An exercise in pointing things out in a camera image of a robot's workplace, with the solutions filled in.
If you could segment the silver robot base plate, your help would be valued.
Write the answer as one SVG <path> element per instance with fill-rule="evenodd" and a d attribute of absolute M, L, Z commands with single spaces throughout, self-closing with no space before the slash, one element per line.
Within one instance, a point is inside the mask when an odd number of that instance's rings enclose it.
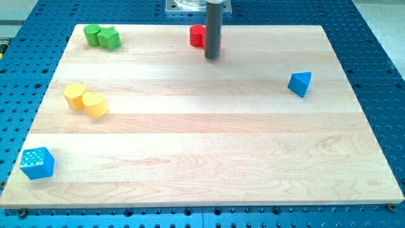
<path fill-rule="evenodd" d="M 164 0 L 166 15 L 205 15 L 208 3 L 218 3 L 210 0 Z"/>

